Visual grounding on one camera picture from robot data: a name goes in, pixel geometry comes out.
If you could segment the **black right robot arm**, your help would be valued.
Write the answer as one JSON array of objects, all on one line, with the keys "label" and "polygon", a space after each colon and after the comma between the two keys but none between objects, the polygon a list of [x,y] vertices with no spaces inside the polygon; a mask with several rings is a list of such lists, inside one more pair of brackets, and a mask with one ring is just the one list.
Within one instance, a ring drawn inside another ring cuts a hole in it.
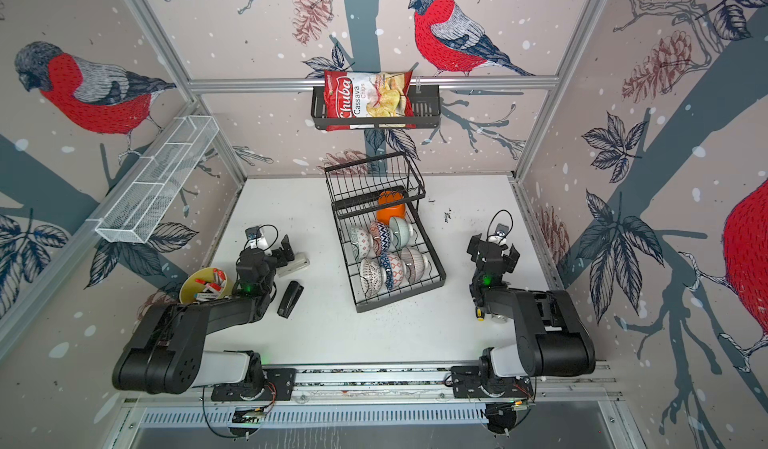
[{"label": "black right robot arm", "polygon": [[514,342],[486,348],[479,359],[480,386],[489,395],[503,394],[524,376],[594,372],[594,343],[566,291],[517,289],[506,283],[503,276],[514,270],[519,253],[501,236],[473,235],[467,253],[475,264],[469,291],[476,318],[502,316],[514,323]]}]

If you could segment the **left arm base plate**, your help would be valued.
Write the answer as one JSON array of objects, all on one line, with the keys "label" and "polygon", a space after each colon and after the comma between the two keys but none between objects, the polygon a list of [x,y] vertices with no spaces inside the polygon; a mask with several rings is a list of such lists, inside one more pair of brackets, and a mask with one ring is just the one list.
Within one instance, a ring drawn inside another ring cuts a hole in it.
[{"label": "left arm base plate", "polygon": [[247,376],[243,382],[216,385],[210,396],[214,402],[289,401],[295,386],[294,368],[266,368],[260,376]]}]

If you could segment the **pink patterned glass bowl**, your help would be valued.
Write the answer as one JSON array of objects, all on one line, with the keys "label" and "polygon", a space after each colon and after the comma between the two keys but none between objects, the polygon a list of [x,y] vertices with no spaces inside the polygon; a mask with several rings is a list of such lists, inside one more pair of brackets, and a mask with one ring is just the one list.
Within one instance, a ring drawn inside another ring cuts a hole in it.
[{"label": "pink patterned glass bowl", "polygon": [[411,246],[406,246],[400,251],[400,259],[406,267],[406,279],[409,284],[420,282],[431,267],[428,257]]}]

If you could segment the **blue patterned bowl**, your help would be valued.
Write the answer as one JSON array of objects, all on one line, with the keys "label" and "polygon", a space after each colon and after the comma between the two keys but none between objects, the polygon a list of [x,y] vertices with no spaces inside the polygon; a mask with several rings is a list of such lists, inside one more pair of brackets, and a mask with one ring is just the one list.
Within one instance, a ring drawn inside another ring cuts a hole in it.
[{"label": "blue patterned bowl", "polygon": [[399,288],[405,278],[405,265],[403,261],[393,253],[382,255],[379,261],[385,272],[386,289],[392,291]]}]

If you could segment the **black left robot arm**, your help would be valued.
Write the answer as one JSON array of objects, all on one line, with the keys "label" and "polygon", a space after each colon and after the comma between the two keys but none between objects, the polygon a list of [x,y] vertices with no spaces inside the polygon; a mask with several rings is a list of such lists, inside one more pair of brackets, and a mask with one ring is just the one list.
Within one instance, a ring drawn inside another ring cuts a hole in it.
[{"label": "black left robot arm", "polygon": [[268,387],[261,356],[251,350],[207,351],[206,337],[260,321],[277,292],[280,268],[295,260],[288,236],[272,249],[251,239],[236,261],[232,293],[221,299],[150,307],[112,373],[113,387],[148,394],[182,394],[225,386],[255,396]]}]

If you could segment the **white line patterned bowl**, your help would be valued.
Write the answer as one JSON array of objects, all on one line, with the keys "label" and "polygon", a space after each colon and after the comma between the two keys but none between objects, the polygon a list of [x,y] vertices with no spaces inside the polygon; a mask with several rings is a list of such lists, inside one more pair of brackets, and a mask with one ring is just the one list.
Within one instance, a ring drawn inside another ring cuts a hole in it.
[{"label": "white line patterned bowl", "polygon": [[360,263],[360,280],[364,296],[376,297],[385,287],[386,271],[377,259],[364,259]]}]

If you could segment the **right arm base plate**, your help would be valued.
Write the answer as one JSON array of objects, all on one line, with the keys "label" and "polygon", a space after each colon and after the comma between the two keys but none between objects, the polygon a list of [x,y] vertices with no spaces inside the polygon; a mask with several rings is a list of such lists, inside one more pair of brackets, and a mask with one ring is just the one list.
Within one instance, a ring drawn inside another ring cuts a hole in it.
[{"label": "right arm base plate", "polygon": [[528,377],[498,378],[479,365],[458,365],[450,368],[443,383],[457,399],[532,399],[534,389]]}]

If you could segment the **light green ceramic bowl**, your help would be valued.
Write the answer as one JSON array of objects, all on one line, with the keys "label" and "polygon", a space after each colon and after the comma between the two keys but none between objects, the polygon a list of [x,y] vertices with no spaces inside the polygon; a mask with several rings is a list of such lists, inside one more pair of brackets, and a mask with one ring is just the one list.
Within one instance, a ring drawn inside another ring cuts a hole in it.
[{"label": "light green ceramic bowl", "polygon": [[415,246],[418,232],[414,225],[402,217],[392,216],[389,220],[391,232],[391,247],[393,251],[400,251],[404,247]]}]

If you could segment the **orange plastic bowl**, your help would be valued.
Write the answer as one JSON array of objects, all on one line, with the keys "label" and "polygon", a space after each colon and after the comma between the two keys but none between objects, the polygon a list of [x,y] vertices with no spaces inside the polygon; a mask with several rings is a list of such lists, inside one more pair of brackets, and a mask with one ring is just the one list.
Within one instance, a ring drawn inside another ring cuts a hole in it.
[{"label": "orange plastic bowl", "polygon": [[383,224],[389,224],[393,217],[405,218],[406,207],[404,196],[396,190],[385,190],[378,197],[379,209],[376,211],[376,219]]}]

